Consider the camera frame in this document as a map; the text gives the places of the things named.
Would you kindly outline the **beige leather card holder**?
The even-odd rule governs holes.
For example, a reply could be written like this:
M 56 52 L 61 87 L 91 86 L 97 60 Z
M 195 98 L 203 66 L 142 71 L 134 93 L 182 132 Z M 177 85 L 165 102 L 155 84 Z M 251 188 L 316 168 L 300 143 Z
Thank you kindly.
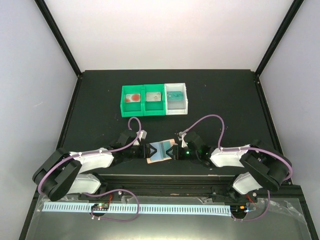
M 176 144 L 174 139 L 168 139 L 168 140 L 163 140 L 163 141 L 170 141 L 171 146 Z M 157 149 L 157 153 L 153 157 L 146 159 L 148 164 L 153 164 L 153 163 L 157 163 L 157 162 L 163 162 L 163 161 L 171 160 L 170 157 L 163 159 L 162 156 L 161 156 L 160 143 L 163 142 L 163 141 L 150 143 L 150 144 L 152 144 L 152 146 L 154 146 Z

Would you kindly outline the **white VIP card page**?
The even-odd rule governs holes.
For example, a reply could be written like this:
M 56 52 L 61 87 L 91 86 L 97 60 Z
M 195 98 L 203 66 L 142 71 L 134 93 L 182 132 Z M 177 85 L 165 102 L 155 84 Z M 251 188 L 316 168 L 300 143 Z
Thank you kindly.
M 146 92 L 145 101 L 146 102 L 160 102 L 162 100 L 161 92 Z

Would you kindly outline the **red white card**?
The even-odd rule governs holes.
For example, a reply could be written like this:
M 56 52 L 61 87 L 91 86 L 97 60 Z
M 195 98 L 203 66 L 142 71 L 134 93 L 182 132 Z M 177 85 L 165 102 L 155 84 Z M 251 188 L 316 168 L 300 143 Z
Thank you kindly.
M 139 93 L 130 93 L 125 95 L 126 103 L 139 103 L 141 101 L 141 95 Z

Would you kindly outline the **teal AION card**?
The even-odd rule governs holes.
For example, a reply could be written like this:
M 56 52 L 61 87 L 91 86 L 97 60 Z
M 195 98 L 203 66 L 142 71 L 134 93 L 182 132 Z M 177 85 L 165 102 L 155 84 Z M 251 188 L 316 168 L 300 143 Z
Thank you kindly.
M 171 142 L 169 140 L 162 141 L 160 143 L 160 153 L 162 159 L 167 159 L 170 156 L 167 154 L 167 150 L 171 148 Z

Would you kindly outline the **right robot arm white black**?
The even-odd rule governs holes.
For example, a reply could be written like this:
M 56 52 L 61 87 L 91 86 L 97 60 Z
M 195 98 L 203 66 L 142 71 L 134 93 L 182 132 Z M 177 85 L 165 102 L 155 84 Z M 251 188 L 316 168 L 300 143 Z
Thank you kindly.
M 210 147 L 195 132 L 184 133 L 181 143 L 164 149 L 173 160 L 192 160 L 208 168 L 242 168 L 227 189 L 228 198 L 240 201 L 259 189 L 278 191 L 293 175 L 292 163 L 282 154 L 268 148 L 262 141 L 239 147 Z

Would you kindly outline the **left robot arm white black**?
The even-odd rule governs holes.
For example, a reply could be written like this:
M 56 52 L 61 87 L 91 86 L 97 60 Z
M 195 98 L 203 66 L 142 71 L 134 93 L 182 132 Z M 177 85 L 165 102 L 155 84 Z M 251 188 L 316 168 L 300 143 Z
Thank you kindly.
M 86 152 L 56 149 L 37 169 L 32 181 L 38 192 L 52 202 L 76 193 L 88 193 L 95 199 L 103 199 L 108 192 L 106 185 L 93 173 L 95 169 L 109 168 L 129 158 L 150 159 L 158 150 L 154 143 L 144 143 L 147 132 L 123 131 L 117 140 L 106 147 Z

